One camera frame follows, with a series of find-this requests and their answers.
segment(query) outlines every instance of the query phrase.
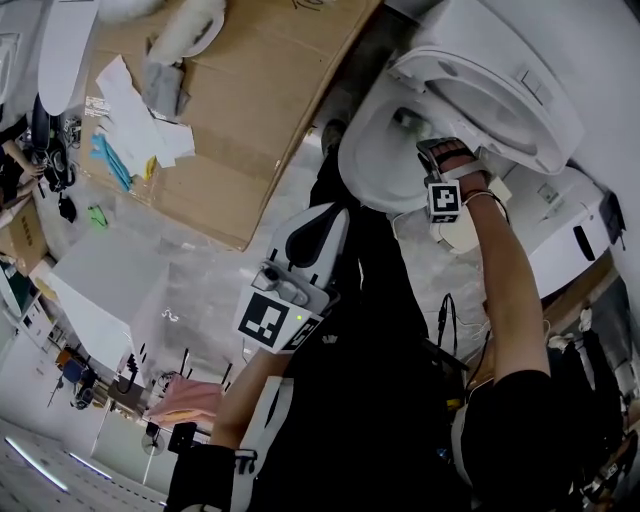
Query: black sleeve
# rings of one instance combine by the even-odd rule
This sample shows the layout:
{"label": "black sleeve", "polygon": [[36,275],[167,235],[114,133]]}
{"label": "black sleeve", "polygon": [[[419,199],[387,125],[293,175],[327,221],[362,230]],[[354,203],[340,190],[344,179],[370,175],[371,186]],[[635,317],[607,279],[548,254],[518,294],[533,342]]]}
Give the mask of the black sleeve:
{"label": "black sleeve", "polygon": [[181,454],[173,470],[167,508],[179,512],[192,505],[229,510],[233,491],[235,451],[200,445]]}
{"label": "black sleeve", "polygon": [[20,135],[27,131],[27,128],[29,128],[27,116],[22,116],[22,118],[12,127],[0,132],[0,146],[8,140],[16,140]]}
{"label": "black sleeve", "polygon": [[555,508],[571,485],[566,424],[560,396],[542,372],[517,372],[478,389],[462,434],[474,492],[490,508]]}

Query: paper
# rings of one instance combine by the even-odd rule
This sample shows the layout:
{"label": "paper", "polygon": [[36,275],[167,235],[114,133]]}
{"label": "paper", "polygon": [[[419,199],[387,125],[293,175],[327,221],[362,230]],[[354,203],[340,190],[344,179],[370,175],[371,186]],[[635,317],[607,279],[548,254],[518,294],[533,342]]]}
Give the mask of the paper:
{"label": "paper", "polygon": [[156,126],[173,158],[196,155],[193,132],[190,126],[168,123],[159,119],[156,119]]}
{"label": "paper", "polygon": [[120,158],[131,176],[138,175],[144,178],[149,160],[138,158],[139,155],[137,152],[131,152],[129,150],[129,146],[126,144],[126,138],[122,136],[123,133],[118,131],[111,117],[103,116],[100,118],[100,124],[95,129],[95,134],[103,134],[105,136],[105,139],[116,152],[118,158]]}
{"label": "paper", "polygon": [[138,161],[146,162],[155,156],[162,167],[175,167],[172,150],[165,143],[140,94],[134,89],[122,55],[118,55],[102,70],[96,83],[111,106],[111,120],[126,150],[135,155]]}

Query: pink cloth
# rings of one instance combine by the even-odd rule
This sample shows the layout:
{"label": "pink cloth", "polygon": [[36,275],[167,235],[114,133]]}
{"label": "pink cloth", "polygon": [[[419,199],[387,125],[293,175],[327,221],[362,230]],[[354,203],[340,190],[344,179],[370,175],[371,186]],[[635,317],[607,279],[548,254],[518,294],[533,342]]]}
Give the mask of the pink cloth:
{"label": "pink cloth", "polygon": [[222,400],[222,386],[174,375],[162,401],[149,409],[150,420],[161,427],[190,421],[213,424]]}

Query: green object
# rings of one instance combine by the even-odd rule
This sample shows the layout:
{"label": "green object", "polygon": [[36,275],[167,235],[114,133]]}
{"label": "green object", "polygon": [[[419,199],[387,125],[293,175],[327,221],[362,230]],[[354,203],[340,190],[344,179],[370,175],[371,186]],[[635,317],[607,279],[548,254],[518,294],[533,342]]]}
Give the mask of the green object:
{"label": "green object", "polygon": [[91,225],[97,229],[104,230],[109,227],[107,218],[104,216],[102,208],[99,206],[89,206],[89,218],[91,220]]}

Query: cardboard box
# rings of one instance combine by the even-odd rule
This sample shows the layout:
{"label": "cardboard box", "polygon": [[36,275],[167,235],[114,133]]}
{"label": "cardboard box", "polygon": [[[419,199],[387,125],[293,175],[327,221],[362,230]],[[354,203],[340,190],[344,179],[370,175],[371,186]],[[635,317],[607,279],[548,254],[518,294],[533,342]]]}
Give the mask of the cardboard box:
{"label": "cardboard box", "polygon": [[0,229],[0,253],[15,258],[18,272],[28,277],[49,248],[33,200],[13,215],[11,222]]}
{"label": "cardboard box", "polygon": [[[244,250],[344,55],[379,0],[233,0],[214,42],[186,60],[191,95],[181,121],[196,156],[136,178],[130,195],[225,244]],[[103,113],[96,76],[121,54],[140,90],[145,38],[159,33],[179,0],[139,22],[101,27],[86,90],[80,165],[123,193],[89,158]]]}

